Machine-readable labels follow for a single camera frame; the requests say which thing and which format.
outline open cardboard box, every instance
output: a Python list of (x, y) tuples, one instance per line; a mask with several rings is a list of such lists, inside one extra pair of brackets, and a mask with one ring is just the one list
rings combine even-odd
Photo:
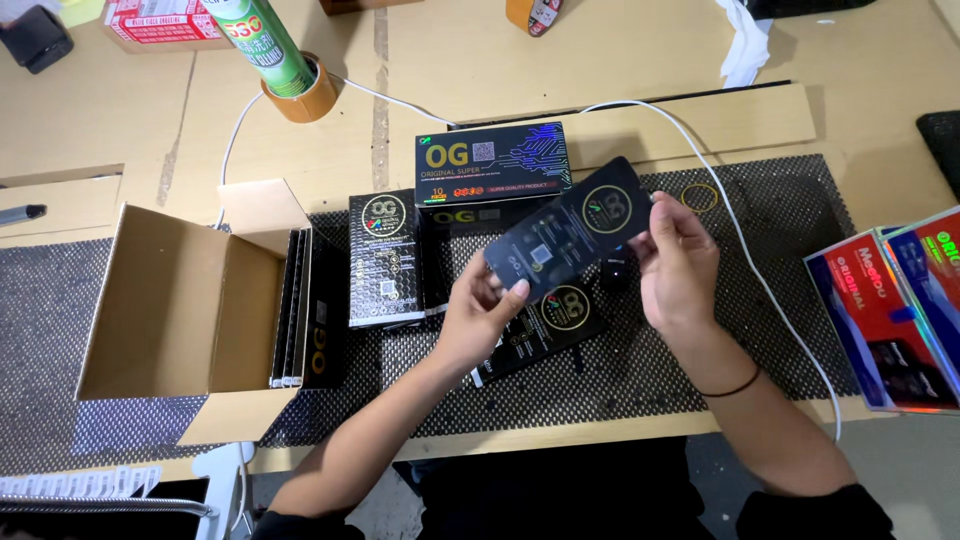
[(233, 234), (124, 204), (78, 400), (206, 395), (178, 444), (256, 441), (297, 395), (269, 388), (291, 229), (287, 183), (220, 186)]

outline hand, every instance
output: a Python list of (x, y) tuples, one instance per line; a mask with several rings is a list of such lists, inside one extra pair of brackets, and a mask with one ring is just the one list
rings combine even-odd
[(720, 250), (693, 211), (657, 191), (650, 230), (629, 241), (640, 260), (643, 312), (667, 345), (715, 324)]
[(530, 294), (526, 280), (506, 292), (500, 287), (487, 271), (483, 252), (475, 253), (450, 291), (444, 328), (432, 356), (454, 362), (463, 373), (490, 356), (503, 327), (520, 313)]

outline person's left hand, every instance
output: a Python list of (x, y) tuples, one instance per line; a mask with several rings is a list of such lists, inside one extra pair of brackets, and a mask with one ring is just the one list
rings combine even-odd
[(490, 356), (503, 327), (520, 313), (530, 294), (530, 283), (520, 280), (499, 298), (493, 286), (497, 282), (487, 271), (483, 251), (478, 251), (450, 290), (434, 355), (454, 362), (464, 373)]

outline black sleeve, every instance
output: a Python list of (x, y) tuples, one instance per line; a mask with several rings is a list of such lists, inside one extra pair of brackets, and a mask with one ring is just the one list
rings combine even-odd
[(860, 484), (823, 497), (779, 497), (755, 492), (747, 499), (736, 533), (753, 538), (883, 538), (893, 522)]
[(286, 516), (268, 511), (256, 524), (252, 540), (363, 540), (363, 532), (344, 523), (344, 513), (322, 518)]

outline forearm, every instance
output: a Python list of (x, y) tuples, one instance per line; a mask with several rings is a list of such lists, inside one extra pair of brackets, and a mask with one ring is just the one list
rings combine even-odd
[[(754, 362), (716, 325), (702, 328), (698, 335), (667, 338), (667, 343), (703, 393), (734, 390), (756, 371)], [(829, 437), (765, 374), (741, 392), (705, 400), (740, 460), (773, 489), (816, 496), (856, 482)]]
[(424, 358), (313, 449), (277, 492), (271, 509), (320, 516), (359, 504), (410, 433), (462, 376), (443, 358)]

